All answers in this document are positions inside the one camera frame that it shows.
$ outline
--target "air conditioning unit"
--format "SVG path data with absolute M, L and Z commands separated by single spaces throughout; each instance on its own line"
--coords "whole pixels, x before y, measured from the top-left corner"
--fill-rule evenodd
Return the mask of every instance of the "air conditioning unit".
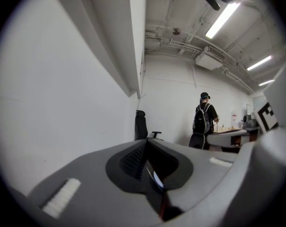
M 223 65 L 225 56 L 212 47 L 205 47 L 205 49 L 196 57 L 195 61 L 198 66 L 213 70 Z

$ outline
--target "ceiling pipe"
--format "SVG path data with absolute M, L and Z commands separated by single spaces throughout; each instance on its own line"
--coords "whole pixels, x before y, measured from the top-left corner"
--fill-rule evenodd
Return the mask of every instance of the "ceiling pipe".
M 153 37 L 153 36 L 150 36 L 150 35 L 146 35 L 145 36 L 145 39 L 154 39 L 154 38 L 161 39 L 161 37 Z M 186 42 L 186 40 L 175 40 L 175 42 L 181 43 L 181 42 Z
M 195 65 L 194 65 L 193 61 L 190 63 L 190 65 L 191 65 L 192 74 L 193 74 L 193 77 L 194 77 L 195 88 L 197 88 L 197 84 L 196 84 L 196 71 L 195 71 Z
M 157 51 L 149 51 L 149 52 L 147 52 L 147 53 L 148 53 L 148 54 L 167 55 L 167 56 L 176 57 L 176 58 L 180 58 L 180 59 L 187 60 L 187 61 L 192 61 L 192 59 L 190 59 L 190 58 L 186 58 L 186 57 L 178 56 L 178 55 L 172 55 L 172 54 L 168 54 L 168 53 L 157 52 Z
M 180 46 L 177 45 L 177 44 L 166 44 L 166 45 L 163 45 L 163 46 L 171 47 L 171 48 L 175 48 L 175 49 L 180 49 Z M 199 52 L 200 53 L 200 51 L 197 51 L 197 50 L 192 49 L 192 48 L 183 47 L 183 49 L 186 50 L 186 51 L 189 51 L 189 52 Z
M 193 59 L 194 59 L 194 56 L 195 56 L 196 54 L 197 54 L 197 52 L 193 52 L 190 58 L 193 60 Z
M 154 37 L 154 38 L 151 38 L 151 37 L 146 37 L 145 40 L 161 40 L 161 38 L 158 38 L 158 37 Z
M 194 26 L 192 28 L 192 33 L 191 35 L 188 35 L 187 39 L 186 39 L 186 44 L 190 44 L 190 42 L 192 41 L 192 39 L 194 38 L 194 36 L 196 35 L 196 33 L 198 32 L 198 30 L 200 29 L 200 27 L 202 26 L 202 24 L 204 23 L 204 18 L 207 15 L 208 11 L 210 10 L 210 6 L 206 6 L 205 11 L 203 12 L 202 16 L 199 19 L 196 19 Z M 179 51 L 179 55 L 182 55 L 184 53 L 184 50 L 180 50 Z
M 191 34 L 191 33 L 187 33 L 187 32 L 184 32 L 184 33 L 186 33 L 186 34 L 188 34 L 188 35 L 192 35 L 193 37 L 195 37 L 195 38 L 197 38 L 197 39 L 199 39 L 199 40 L 201 40 L 201 41 L 204 41 L 204 42 L 208 43 L 208 44 L 211 45 L 212 47 L 218 49 L 219 51 L 221 51 L 222 53 L 224 53 L 225 55 L 227 55 L 229 58 L 231 58 L 231 59 L 236 63 L 236 65 L 239 65 L 239 66 L 245 71 L 245 75 L 249 75 L 249 77 L 257 84 L 256 80 L 253 78 L 253 76 L 252 76 L 251 74 L 249 74 L 249 73 L 247 72 L 246 68 L 243 67 L 241 64 L 239 64 L 239 63 L 236 61 L 236 59 L 234 59 L 229 53 L 227 53 L 226 51 L 224 51 L 223 49 L 221 49 L 220 47 L 216 46 L 215 44 L 209 42 L 209 41 L 206 40 L 206 39 L 203 39 L 203 38 L 201 38 L 201 37 L 199 37 L 199 36 L 197 36 L 197 35 L 193 35 L 193 34 Z M 188 47 L 193 48 L 193 45 L 191 45 L 191 44 L 186 44 L 186 46 L 187 46 L 187 48 L 188 48 Z
M 237 83 L 242 88 L 244 88 L 247 91 L 249 91 L 250 93 L 254 93 L 254 90 L 252 90 L 245 82 L 243 82 L 242 79 L 240 79 L 239 77 L 237 77 L 233 73 L 229 72 L 229 70 L 227 68 L 223 67 L 222 69 L 223 69 L 222 74 L 224 74 L 227 77 L 229 77 L 230 79 L 232 79 L 235 83 Z
M 146 26 L 152 26 L 152 27 L 160 27 L 160 28 L 162 28 L 162 27 L 164 27 L 164 26 L 162 26 L 162 25 L 152 25 L 152 24 L 148 24 L 148 25 L 146 25 Z M 208 41 L 208 40 L 206 40 L 206 39 L 204 39 L 204 38 L 201 38 L 201 37 L 199 37 L 199 36 L 197 36 L 197 35 L 193 35 L 193 34 L 191 34 L 191 33 L 188 33 L 188 32 L 186 32 L 186 31 L 183 31 L 185 34 L 187 34 L 187 35 L 191 35 L 191 36 L 193 36 L 193 37 L 195 37 L 195 38 L 197 38 L 197 39 L 199 39 L 199 40 L 201 40 L 201 41 L 204 41 L 204 42 L 206 42 L 206 43 L 208 43 L 209 45 L 211 45 L 212 47 L 214 47 L 214 48 L 216 48 L 216 49 L 218 49 L 219 51 L 221 51 L 222 53 L 224 53 L 225 55 L 227 55 L 229 58 L 231 58 L 233 61 L 235 61 L 236 63 L 237 63 L 237 61 L 228 53 L 228 52 L 226 52 L 225 50 L 223 50 L 223 49 L 221 49 L 220 47 L 218 47 L 217 45 L 215 45 L 215 44 L 213 44 L 213 43 L 211 43 L 210 41 Z
M 164 31 L 163 31 L 163 35 L 162 35 L 162 39 L 160 41 L 160 46 L 158 48 L 158 51 L 161 49 L 161 46 L 162 46 L 162 43 L 163 43 L 163 39 L 164 39 L 164 36 L 165 36 L 165 33 L 166 33 L 166 30 L 167 30 L 167 24 L 168 24 L 168 20 L 169 20 L 169 17 L 170 17 L 170 13 L 172 11 L 172 8 L 173 8 L 173 2 L 175 0 L 172 0 L 170 5 L 169 5 L 169 9 L 168 9 L 168 13 L 167 13 L 167 16 L 166 16 L 166 20 L 165 20 L 165 28 L 164 28 Z
M 197 46 L 194 46 L 194 45 L 192 45 L 192 44 L 186 44 L 186 43 L 184 43 L 184 42 L 180 42 L 180 41 L 177 41 L 177 40 L 175 40 L 174 42 L 176 42 L 176 43 L 181 43 L 181 44 L 178 44 L 179 46 L 181 46 L 182 48 L 192 48 L 192 49 L 196 49 L 196 51 L 198 51 L 198 52 L 202 52 L 202 49 L 201 48 L 199 48 L 199 47 L 197 47 Z
M 146 27 L 157 27 L 157 28 L 165 28 L 164 25 L 153 25 L 153 24 L 147 24 Z

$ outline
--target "ceiling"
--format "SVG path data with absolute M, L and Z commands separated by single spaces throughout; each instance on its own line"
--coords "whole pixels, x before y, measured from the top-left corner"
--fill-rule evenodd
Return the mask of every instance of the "ceiling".
M 145 53 L 190 60 L 211 46 L 225 56 L 224 66 L 215 70 L 228 69 L 253 91 L 258 90 L 259 84 L 273 79 L 286 61 L 284 27 L 264 0 L 245 1 L 209 39 L 206 32 L 227 6 L 220 0 L 217 2 L 219 11 L 205 0 L 147 0 Z M 173 28 L 179 28 L 181 33 L 173 35 Z M 246 70 L 268 55 L 273 57 L 270 61 Z

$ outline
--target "backpack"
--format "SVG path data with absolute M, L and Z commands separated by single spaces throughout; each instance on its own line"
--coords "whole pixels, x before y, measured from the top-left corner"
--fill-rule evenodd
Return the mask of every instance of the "backpack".
M 195 115 L 192 129 L 194 133 L 205 134 L 210 129 L 210 120 L 206 113 L 210 104 L 206 104 L 204 109 L 201 109 L 201 105 L 198 105 L 198 111 Z

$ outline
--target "pipe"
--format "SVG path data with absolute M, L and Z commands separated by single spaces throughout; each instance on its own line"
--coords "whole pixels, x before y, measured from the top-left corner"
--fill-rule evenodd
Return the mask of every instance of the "pipe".
M 164 28 L 164 31 L 163 31 L 163 35 L 162 35 L 162 39 L 160 41 L 160 46 L 158 48 L 158 51 L 161 49 L 161 46 L 162 46 L 162 43 L 163 43 L 163 39 L 164 39 L 164 36 L 165 36 L 165 33 L 166 33 L 166 30 L 167 30 L 167 24 L 168 24 L 168 20 L 169 20 L 169 17 L 170 17 L 170 13 L 171 13 L 171 10 L 173 8 L 173 2 L 175 0 L 172 0 L 171 3 L 170 3 L 170 6 L 169 6 L 169 9 L 168 9 L 168 13 L 167 13 L 167 16 L 166 16 L 166 21 L 165 21 L 165 28 Z
M 193 59 L 194 59 L 194 56 L 195 56 L 196 54 L 197 54 L 197 52 L 193 52 L 190 58 L 193 60 Z
M 146 26 L 165 28 L 165 26 L 163 26 L 163 25 L 147 24 Z M 197 35 L 193 35 L 192 33 L 188 33 L 188 32 L 186 32 L 186 31 L 184 31 L 184 33 L 187 34 L 187 35 L 191 35 L 191 36 L 193 36 L 193 37 L 195 37 L 195 38 L 197 38 L 197 39 L 199 39 L 199 40 L 201 40 L 201 41 L 204 41 L 204 42 L 208 43 L 209 45 L 211 45 L 211 46 L 213 46 L 214 48 L 218 49 L 218 50 L 221 51 L 222 53 L 226 54 L 229 58 L 231 58 L 233 61 L 235 61 L 235 62 L 237 63 L 237 61 L 236 61 L 228 52 L 226 52 L 225 50 L 223 50 L 223 49 L 221 49 L 220 47 L 216 46 L 215 44 L 211 43 L 210 41 L 208 41 L 208 40 L 206 40 L 206 39 L 204 39 L 204 38 L 201 38 L 201 37 L 199 37 L 199 36 L 197 36 Z M 243 38 L 239 38 L 240 41 L 246 37 L 246 35 L 244 35 L 244 34 L 241 35 L 241 37 L 242 37 L 242 36 L 244 36 L 244 37 L 243 37 Z M 240 67 L 241 67 L 243 70 L 245 70 L 245 72 L 247 73 L 246 69 L 245 69 L 242 65 L 240 65 Z
M 185 45 L 180 45 L 180 44 L 174 44 L 174 43 L 171 43 L 171 45 L 175 45 L 175 46 L 178 46 L 180 49 L 190 49 L 190 50 L 193 50 L 193 51 L 196 51 L 196 52 L 202 52 L 202 50 L 198 47 L 192 47 L 192 46 L 185 46 Z
M 161 39 L 161 37 L 146 36 L 145 39 L 149 39 L 149 40 L 152 40 L 152 39 Z
M 221 51 L 222 53 L 226 54 L 229 58 L 231 58 L 234 62 L 236 62 L 236 64 L 239 65 L 239 66 L 245 71 L 245 74 L 246 74 L 246 75 L 248 74 L 248 75 L 251 77 L 251 79 L 257 84 L 256 80 L 252 77 L 252 75 L 249 74 L 249 73 L 246 71 L 246 68 L 244 68 L 242 65 L 240 65 L 229 53 L 225 52 L 223 49 L 221 49 L 220 47 L 216 46 L 215 44 L 209 42 L 209 41 L 206 40 L 206 39 L 203 39 L 203 38 L 201 38 L 201 37 L 199 37 L 199 36 L 197 36 L 197 35 L 193 35 L 193 34 L 191 34 L 191 33 L 187 33 L 187 32 L 184 32 L 184 33 L 186 33 L 186 34 L 188 34 L 188 35 L 192 35 L 192 36 L 194 36 L 195 38 L 197 38 L 197 39 L 199 39 L 199 40 L 202 40 L 202 41 L 204 41 L 204 42 L 210 44 L 210 45 L 213 46 L 214 48 L 216 48 L 216 49 L 218 49 L 219 51 Z
M 226 68 L 222 68 L 222 69 L 223 69 L 222 74 L 232 79 L 235 83 L 239 84 L 242 88 L 246 89 L 247 91 L 254 93 L 254 90 L 252 90 L 245 82 L 243 82 L 242 79 L 240 79 L 233 73 L 229 72 L 228 69 Z
M 192 73 L 193 73 L 193 77 L 194 77 L 195 88 L 197 88 L 197 85 L 196 85 L 196 72 L 195 72 L 195 66 L 194 66 L 193 62 L 191 62 L 191 63 L 190 63 L 190 65 L 191 65 Z
M 151 37 L 146 37 L 145 38 L 145 40 L 160 40 L 161 38 L 157 38 L 157 37 L 155 37 L 155 38 L 151 38 Z
M 201 25 L 204 23 L 204 18 L 207 15 L 207 13 L 210 10 L 210 8 L 211 8 L 210 6 L 206 6 L 206 9 L 204 10 L 202 16 L 195 20 L 195 23 L 194 23 L 193 29 L 192 29 L 192 34 L 188 35 L 188 37 L 186 39 L 186 44 L 190 44 L 190 42 L 192 41 L 192 39 L 194 38 L 194 36 L 198 32 L 198 30 L 200 29 Z M 180 52 L 179 52 L 179 55 L 182 55 L 183 52 L 184 51 L 181 49 Z
M 193 49 L 196 49 L 197 51 L 199 51 L 199 52 L 202 52 L 203 50 L 201 49 L 201 48 L 199 48 L 199 47 L 196 47 L 196 46 L 194 46 L 194 45 L 192 45 L 192 44 L 187 44 L 187 43 L 184 43 L 184 42 L 180 42 L 180 41 L 178 41 L 178 40 L 175 40 L 174 42 L 176 42 L 176 43 L 182 43 L 182 44 L 178 44 L 178 45 L 180 45 L 180 46 L 182 46 L 182 48 L 184 47 L 184 48 L 193 48 Z
M 180 49 L 180 46 L 174 45 L 174 44 L 166 44 L 166 45 L 163 45 L 163 46 L 164 47 L 171 47 L 171 48 L 175 48 L 175 49 Z M 196 50 L 191 49 L 191 48 L 184 47 L 183 49 L 186 50 L 186 51 L 189 51 L 189 52 L 197 52 Z
M 162 52 L 149 52 L 149 54 L 161 54 L 161 55 L 167 55 L 167 56 L 171 56 L 171 57 L 180 58 L 180 59 L 183 59 L 183 60 L 192 61 L 191 59 L 186 58 L 186 57 L 177 56 L 177 55 L 172 55 L 172 54 L 168 54 L 168 53 L 162 53 Z

